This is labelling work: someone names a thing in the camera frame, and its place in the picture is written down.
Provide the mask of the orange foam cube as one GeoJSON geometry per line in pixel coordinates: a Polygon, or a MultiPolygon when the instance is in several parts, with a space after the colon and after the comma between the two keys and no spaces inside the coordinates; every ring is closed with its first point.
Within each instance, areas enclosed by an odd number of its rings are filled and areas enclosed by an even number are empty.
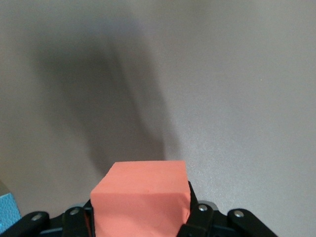
{"type": "Polygon", "coordinates": [[[116,162],[90,200],[96,237],[176,237],[190,213],[186,163],[116,162]]]}

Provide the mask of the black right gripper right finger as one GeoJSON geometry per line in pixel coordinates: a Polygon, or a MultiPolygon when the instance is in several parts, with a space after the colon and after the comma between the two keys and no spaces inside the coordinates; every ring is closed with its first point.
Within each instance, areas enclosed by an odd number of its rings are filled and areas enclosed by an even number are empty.
{"type": "Polygon", "coordinates": [[[190,215],[177,237],[276,237],[252,212],[246,209],[232,209],[222,214],[209,201],[198,201],[191,183],[190,215]]]}

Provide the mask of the teal foam cube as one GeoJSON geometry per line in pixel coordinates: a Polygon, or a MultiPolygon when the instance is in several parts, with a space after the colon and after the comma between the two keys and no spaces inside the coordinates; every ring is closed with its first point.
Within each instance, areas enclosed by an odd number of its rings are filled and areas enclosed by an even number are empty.
{"type": "Polygon", "coordinates": [[[0,196],[0,234],[21,219],[21,214],[12,193],[0,196]]]}

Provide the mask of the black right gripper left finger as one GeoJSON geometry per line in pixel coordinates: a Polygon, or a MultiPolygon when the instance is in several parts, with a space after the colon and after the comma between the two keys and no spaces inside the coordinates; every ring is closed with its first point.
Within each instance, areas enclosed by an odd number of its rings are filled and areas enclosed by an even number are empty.
{"type": "Polygon", "coordinates": [[[91,202],[75,205],[57,217],[31,212],[7,229],[7,237],[95,237],[91,202]]]}

